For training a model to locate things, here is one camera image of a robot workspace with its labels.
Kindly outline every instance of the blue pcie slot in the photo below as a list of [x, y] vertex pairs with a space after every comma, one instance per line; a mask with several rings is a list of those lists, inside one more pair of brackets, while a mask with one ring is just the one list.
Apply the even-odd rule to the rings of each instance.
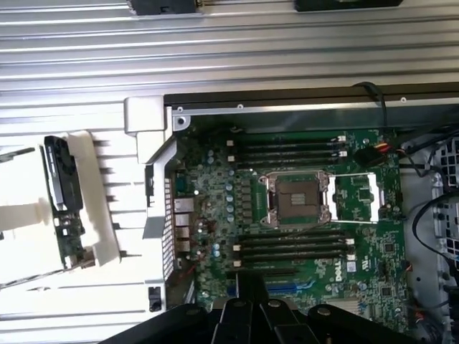
[[[294, 294], [299, 290], [306, 290], [312, 287], [314, 281], [306, 283], [304, 285], [297, 285], [296, 283], [272, 283], [267, 284], [266, 289], [270, 294]], [[230, 285], [227, 288], [227, 294], [230, 297], [236, 296], [236, 286]]]

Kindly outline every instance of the capacitor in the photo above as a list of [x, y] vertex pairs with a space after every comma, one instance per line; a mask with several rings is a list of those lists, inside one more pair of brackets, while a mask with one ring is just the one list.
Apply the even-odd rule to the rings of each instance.
[[359, 283], [357, 283], [357, 285], [359, 286], [359, 289], [360, 289], [360, 291], [362, 291], [362, 292], [364, 292], [365, 290], [368, 289], [368, 285], [366, 285], [366, 283], [359, 282]]

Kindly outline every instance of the fan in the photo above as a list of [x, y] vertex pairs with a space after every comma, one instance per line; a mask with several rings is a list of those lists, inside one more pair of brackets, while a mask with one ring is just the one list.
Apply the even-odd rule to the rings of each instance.
[[77, 168], [75, 159], [70, 155], [67, 142], [62, 139], [57, 139], [54, 142], [54, 148], [56, 162], [59, 164], [59, 167], [68, 176], [73, 176]]

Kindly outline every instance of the cpu socket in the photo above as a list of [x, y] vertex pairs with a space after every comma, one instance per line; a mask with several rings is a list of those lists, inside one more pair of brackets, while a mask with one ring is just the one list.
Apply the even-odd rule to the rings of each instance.
[[261, 224], [301, 226], [330, 220], [323, 193], [328, 187], [324, 171], [272, 172], [259, 178], [266, 186], [268, 214]]

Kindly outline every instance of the motherboard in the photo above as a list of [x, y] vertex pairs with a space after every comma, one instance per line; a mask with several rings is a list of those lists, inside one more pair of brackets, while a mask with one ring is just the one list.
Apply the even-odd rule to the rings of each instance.
[[368, 169], [351, 158], [382, 141], [379, 130], [184, 138], [176, 250], [197, 302], [235, 297], [236, 273], [258, 272], [303, 312], [328, 303], [406, 333], [398, 157]]

